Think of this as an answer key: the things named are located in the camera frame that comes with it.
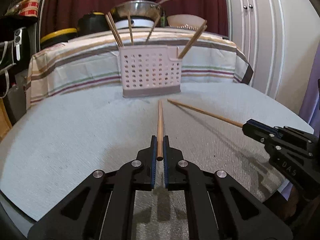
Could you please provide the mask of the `grey table mat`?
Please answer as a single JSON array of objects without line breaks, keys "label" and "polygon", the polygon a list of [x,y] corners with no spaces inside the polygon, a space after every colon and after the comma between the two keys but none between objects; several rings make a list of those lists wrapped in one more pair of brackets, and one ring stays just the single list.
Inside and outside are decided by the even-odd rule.
[{"label": "grey table mat", "polygon": [[117,170],[149,147],[159,102],[164,133],[185,159],[205,171],[225,170],[260,200],[282,184],[263,145],[240,128],[178,108],[168,96],[127,99],[120,86],[111,86],[31,107],[1,142],[1,191],[40,219],[94,170]]}]

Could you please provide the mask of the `white cabinet doors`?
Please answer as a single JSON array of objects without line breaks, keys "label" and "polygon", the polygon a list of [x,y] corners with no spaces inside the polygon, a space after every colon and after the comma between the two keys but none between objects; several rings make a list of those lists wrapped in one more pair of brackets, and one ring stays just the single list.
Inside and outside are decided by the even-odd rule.
[{"label": "white cabinet doors", "polygon": [[309,0],[226,0],[229,39],[253,69],[250,85],[299,113],[319,43]]}]

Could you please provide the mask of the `wooden board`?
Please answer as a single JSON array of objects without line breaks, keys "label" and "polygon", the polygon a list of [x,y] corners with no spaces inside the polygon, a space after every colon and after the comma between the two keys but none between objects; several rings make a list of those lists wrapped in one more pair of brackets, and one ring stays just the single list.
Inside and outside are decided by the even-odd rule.
[{"label": "wooden board", "polygon": [[7,115],[3,100],[0,99],[0,138],[3,140],[7,133],[12,129],[12,124]]}]

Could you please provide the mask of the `pink perforated utensil holder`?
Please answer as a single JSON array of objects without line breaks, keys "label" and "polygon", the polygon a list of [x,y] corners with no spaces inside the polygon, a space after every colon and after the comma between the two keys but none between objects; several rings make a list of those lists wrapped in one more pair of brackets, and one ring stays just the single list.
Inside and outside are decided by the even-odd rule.
[{"label": "pink perforated utensil holder", "polygon": [[181,91],[182,60],[178,46],[119,48],[123,97],[167,95]]}]

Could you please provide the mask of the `striped tablecloth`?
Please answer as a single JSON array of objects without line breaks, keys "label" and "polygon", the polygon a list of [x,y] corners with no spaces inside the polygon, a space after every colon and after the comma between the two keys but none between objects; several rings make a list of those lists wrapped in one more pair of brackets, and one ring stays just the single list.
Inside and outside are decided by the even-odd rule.
[{"label": "striped tablecloth", "polygon": [[26,106],[81,89],[120,85],[125,90],[178,86],[183,82],[249,84],[253,69],[230,40],[194,31],[121,30],[119,47],[110,31],[76,38],[31,57]]}]

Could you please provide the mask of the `olive oil bottle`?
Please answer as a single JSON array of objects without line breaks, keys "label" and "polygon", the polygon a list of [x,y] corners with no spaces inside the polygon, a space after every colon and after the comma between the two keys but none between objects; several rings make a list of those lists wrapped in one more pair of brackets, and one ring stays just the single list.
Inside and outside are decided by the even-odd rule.
[{"label": "olive oil bottle", "polygon": [[161,19],[160,19],[160,26],[161,28],[164,28],[167,26],[167,17],[166,17],[166,13],[165,11],[162,11],[162,14],[161,14]]}]

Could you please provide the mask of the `white induction cooker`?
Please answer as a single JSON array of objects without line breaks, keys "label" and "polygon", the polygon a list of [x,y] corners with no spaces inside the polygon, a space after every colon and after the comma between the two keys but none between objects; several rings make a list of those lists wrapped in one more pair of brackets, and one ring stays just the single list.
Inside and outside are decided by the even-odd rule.
[{"label": "white induction cooker", "polygon": [[[143,18],[134,18],[131,19],[131,27],[132,28],[152,28],[154,22],[152,20],[147,20]],[[117,29],[128,29],[129,21],[128,19],[124,19],[115,23]]]}]

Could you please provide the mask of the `yellow black flat container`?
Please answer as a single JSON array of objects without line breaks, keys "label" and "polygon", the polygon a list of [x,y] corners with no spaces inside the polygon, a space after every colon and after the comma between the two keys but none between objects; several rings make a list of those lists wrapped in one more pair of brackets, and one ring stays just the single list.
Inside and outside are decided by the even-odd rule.
[{"label": "yellow black flat container", "polygon": [[43,50],[45,48],[51,47],[61,42],[68,42],[78,36],[78,31],[76,28],[66,28],[61,29],[40,39],[40,48]]}]

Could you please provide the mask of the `steel frying pan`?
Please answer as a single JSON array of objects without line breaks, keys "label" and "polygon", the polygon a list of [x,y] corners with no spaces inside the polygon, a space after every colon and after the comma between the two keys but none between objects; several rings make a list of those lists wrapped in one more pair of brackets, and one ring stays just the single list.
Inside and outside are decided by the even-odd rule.
[{"label": "steel frying pan", "polygon": [[121,3],[111,9],[110,13],[112,17],[116,19],[127,18],[127,13],[130,13],[131,17],[148,18],[153,22],[161,16],[161,5],[171,0],[161,0],[159,2],[152,2],[146,0],[134,0]]}]

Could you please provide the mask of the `black air fryer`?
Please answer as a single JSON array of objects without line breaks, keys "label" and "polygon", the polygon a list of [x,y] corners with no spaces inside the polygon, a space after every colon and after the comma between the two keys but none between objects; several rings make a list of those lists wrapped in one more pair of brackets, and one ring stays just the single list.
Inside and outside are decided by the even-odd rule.
[{"label": "black air fryer", "polygon": [[15,63],[29,60],[30,41],[26,27],[15,30],[12,51]]}]

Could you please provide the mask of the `black pot yellow lid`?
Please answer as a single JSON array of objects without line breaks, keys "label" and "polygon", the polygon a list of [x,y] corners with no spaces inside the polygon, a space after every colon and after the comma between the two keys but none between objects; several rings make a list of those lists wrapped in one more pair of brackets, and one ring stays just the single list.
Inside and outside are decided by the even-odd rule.
[{"label": "black pot yellow lid", "polygon": [[78,20],[78,36],[85,36],[110,29],[103,12],[90,12]]}]

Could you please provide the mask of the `red checked round tins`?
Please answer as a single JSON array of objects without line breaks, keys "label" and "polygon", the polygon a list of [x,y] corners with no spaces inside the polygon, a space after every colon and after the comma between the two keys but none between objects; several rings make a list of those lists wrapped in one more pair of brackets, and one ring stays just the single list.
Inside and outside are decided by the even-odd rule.
[{"label": "red checked round tins", "polygon": [[27,0],[21,6],[19,16],[37,17],[39,12],[39,0]]}]

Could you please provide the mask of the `packaged snack bags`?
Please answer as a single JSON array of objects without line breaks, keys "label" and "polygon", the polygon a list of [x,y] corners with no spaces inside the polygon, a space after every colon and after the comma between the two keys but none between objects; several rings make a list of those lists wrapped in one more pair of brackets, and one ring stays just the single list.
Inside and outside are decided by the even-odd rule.
[{"label": "packaged snack bags", "polygon": [[22,4],[27,1],[27,0],[13,0],[9,6],[8,9],[6,11],[6,13],[4,14],[5,16],[7,15],[14,15],[16,13],[18,13],[21,9]]}]

